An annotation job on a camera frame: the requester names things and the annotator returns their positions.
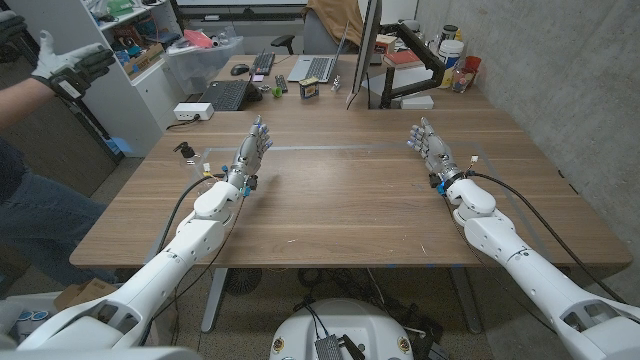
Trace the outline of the person's white black gloved hand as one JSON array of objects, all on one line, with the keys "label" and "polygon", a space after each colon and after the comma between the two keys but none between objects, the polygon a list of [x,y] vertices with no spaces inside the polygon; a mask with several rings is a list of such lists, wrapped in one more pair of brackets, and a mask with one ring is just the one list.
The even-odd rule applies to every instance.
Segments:
[{"label": "person's white black gloved hand", "polygon": [[91,83],[106,75],[116,62],[114,52],[101,43],[56,54],[54,38],[48,31],[41,30],[39,38],[38,61],[31,77],[68,101],[84,97]]}]

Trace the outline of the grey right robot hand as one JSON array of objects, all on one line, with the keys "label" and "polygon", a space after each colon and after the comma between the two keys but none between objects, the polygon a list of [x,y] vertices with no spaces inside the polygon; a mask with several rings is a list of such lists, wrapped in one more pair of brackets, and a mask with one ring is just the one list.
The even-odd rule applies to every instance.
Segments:
[{"label": "grey right robot hand", "polygon": [[464,177],[450,147],[435,133],[426,117],[421,118],[420,125],[412,126],[407,144],[424,159],[432,188],[446,191],[456,180]]}]

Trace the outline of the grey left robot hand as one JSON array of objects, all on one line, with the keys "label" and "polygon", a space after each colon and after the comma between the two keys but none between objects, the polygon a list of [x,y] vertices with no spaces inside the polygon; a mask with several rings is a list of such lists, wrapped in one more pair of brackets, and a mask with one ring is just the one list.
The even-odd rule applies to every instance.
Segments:
[{"label": "grey left robot hand", "polygon": [[227,173],[229,184],[242,189],[246,181],[258,172],[264,153],[273,144],[268,131],[268,126],[258,115],[234,154],[233,162]]}]

